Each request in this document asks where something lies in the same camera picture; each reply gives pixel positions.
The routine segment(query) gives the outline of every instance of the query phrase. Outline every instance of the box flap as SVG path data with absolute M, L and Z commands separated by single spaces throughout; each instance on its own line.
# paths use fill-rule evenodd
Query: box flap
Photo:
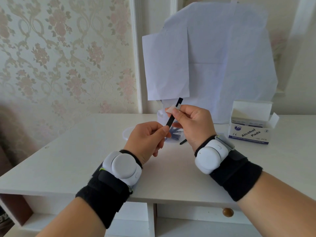
M 270 120 L 268 121 L 267 126 L 269 128 L 275 128 L 275 126 L 277 125 L 277 122 L 279 121 L 279 116 L 275 113 L 273 113 L 273 115 L 271 116 Z
M 245 119 L 268 121 L 272 108 L 271 101 L 235 100 L 232 116 Z

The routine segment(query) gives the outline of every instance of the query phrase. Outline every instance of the alcohol pads box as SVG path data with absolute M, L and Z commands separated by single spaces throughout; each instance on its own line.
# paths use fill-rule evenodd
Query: alcohol pads box
M 269 144 L 279 121 L 275 113 L 270 118 L 271 108 L 270 101 L 235 100 L 229 122 L 229 138 Z

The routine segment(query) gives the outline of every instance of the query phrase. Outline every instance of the white wearable device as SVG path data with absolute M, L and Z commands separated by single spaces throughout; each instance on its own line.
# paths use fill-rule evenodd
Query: white wearable device
M 224 135 L 217 135 L 214 140 L 211 140 L 205 147 L 198 151 L 195 158 L 195 165 L 204 174 L 211 174 L 228 156 L 228 153 L 234 149 L 234 144 Z
M 118 151 L 110 153 L 103 161 L 102 167 L 130 187 L 137 183 L 142 173 L 142 168 L 133 156 Z

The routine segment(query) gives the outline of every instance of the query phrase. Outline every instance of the right hand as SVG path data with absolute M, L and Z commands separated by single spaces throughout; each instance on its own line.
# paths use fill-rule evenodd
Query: right hand
M 178 121 L 172 126 L 182 128 L 188 143 L 195 152 L 206 139 L 216 135 L 211 113 L 194 105 L 181 105 L 180 111 L 173 109 L 172 115 Z

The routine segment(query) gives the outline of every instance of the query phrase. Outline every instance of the left hand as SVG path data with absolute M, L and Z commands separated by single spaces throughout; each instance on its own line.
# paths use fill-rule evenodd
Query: left hand
M 136 125 L 124 150 L 132 152 L 145 164 L 150 157 L 157 156 L 158 150 L 163 147 L 165 137 L 170 138 L 169 126 L 162 126 L 156 121 L 150 121 Z

